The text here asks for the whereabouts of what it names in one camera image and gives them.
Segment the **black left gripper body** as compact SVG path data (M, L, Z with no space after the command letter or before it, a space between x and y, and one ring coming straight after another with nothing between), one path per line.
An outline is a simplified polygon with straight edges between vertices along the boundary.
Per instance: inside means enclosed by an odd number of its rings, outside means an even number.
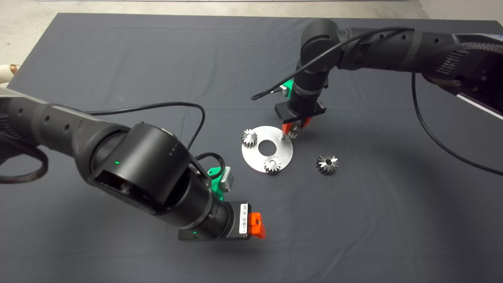
M192 229L178 230L180 241L244 241L250 240L250 203L247 201L223 201L216 212Z

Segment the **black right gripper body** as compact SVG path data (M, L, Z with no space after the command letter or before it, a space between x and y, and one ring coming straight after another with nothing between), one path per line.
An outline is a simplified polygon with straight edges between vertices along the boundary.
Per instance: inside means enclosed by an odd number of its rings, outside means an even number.
M307 123L307 120L311 118L324 114L327 108L322 104L321 100L317 100L314 103L313 110L310 110L306 113L300 113L293 110L293 108L289 105L289 102L281 102L275 104L275 112L278 115L278 118L281 120L282 124L300 122L301 124Z

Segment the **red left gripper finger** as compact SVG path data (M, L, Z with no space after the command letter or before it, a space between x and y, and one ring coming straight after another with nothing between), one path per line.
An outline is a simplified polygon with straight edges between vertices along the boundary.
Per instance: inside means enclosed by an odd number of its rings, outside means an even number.
M259 239L266 238L266 229L262 215L258 212L250 213L250 235Z

